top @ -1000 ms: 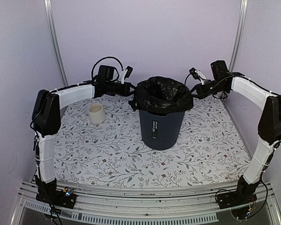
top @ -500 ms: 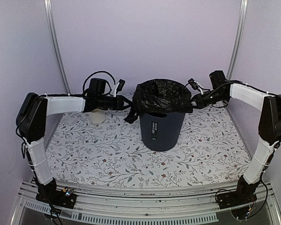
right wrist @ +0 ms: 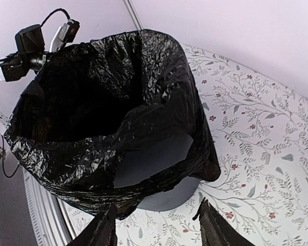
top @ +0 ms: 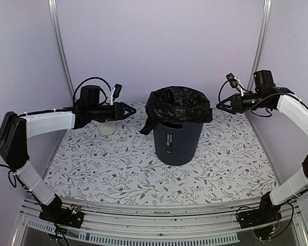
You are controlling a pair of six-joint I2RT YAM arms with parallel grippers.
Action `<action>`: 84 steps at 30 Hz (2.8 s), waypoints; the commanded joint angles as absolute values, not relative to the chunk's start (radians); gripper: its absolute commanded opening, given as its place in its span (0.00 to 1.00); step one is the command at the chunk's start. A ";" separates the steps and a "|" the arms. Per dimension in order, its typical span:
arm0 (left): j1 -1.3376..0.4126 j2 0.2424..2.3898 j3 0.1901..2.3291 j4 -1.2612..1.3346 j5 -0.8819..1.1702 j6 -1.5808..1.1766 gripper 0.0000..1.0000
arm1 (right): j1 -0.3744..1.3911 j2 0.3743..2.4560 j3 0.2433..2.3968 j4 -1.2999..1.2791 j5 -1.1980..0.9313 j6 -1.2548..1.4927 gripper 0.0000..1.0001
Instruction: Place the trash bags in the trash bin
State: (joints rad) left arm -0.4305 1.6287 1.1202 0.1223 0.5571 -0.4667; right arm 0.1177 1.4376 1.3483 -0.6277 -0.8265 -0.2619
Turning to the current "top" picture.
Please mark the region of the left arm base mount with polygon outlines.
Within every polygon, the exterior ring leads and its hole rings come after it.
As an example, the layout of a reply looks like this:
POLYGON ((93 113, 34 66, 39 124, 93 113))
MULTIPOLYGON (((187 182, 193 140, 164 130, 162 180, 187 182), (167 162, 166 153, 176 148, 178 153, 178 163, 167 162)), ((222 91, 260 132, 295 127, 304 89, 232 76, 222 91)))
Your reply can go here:
POLYGON ((81 206, 72 204, 67 208, 61 204, 50 204, 44 206, 40 212, 39 218, 49 222, 55 222, 58 225, 64 225, 80 229, 84 219, 84 213, 81 206))

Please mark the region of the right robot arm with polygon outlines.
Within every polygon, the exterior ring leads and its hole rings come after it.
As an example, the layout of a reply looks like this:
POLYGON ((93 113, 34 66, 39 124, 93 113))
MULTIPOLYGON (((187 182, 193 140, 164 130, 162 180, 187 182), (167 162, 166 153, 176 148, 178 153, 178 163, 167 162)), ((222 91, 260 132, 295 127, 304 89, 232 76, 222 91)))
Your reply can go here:
MULTIPOLYGON (((290 89, 275 85, 271 71, 257 71, 253 76, 255 90, 250 91, 241 85, 239 78, 232 73, 227 74, 226 82, 236 89, 237 93, 226 99, 219 99, 217 109, 230 114, 242 114, 257 109, 275 110, 308 139, 308 106, 290 89)), ((301 196, 306 191, 308 191, 308 153, 295 174, 262 196, 255 219, 259 223, 267 223, 282 204, 301 196)))

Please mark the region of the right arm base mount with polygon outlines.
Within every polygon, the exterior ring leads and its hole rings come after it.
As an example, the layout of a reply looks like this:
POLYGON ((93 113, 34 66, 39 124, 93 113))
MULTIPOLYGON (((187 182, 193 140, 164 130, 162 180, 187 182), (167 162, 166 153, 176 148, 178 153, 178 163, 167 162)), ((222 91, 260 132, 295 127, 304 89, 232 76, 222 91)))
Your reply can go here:
POLYGON ((282 218, 280 212, 272 212, 263 215, 259 208, 251 208, 248 206, 241 206, 236 211, 235 217, 242 229, 278 222, 282 218))

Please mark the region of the dark grey trash bin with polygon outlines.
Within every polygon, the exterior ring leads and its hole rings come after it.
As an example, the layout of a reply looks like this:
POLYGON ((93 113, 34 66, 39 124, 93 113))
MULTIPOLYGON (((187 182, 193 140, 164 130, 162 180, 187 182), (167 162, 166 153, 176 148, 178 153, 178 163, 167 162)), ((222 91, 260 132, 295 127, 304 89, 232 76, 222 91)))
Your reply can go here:
POLYGON ((159 122, 153 129, 155 154, 170 166, 182 166, 192 160, 202 132, 203 123, 159 122))

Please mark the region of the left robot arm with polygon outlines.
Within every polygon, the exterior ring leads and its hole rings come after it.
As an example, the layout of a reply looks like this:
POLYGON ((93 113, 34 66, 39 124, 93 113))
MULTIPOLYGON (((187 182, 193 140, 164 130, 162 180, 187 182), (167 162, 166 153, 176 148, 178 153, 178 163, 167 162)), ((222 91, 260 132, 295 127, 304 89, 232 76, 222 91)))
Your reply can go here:
POLYGON ((122 86, 116 84, 101 101, 103 89, 96 85, 85 85, 75 90, 70 107, 21 114, 9 111, 5 114, 0 127, 1 166, 14 176, 12 185, 20 183, 54 222, 62 222, 66 218, 66 211, 62 208, 59 196, 48 187, 31 163, 31 140, 55 132, 81 129, 93 121, 113 122, 134 115, 134 107, 115 101, 121 89, 122 86))

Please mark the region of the black plastic trash bag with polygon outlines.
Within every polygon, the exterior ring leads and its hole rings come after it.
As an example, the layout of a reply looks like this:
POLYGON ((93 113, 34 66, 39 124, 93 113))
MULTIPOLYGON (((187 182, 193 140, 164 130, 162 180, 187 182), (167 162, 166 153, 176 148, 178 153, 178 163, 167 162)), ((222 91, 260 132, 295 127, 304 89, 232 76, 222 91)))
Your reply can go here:
POLYGON ((147 119, 140 130, 148 135, 159 122, 165 123, 210 123, 213 110, 204 93, 182 86, 170 86, 152 91, 145 111, 147 119))

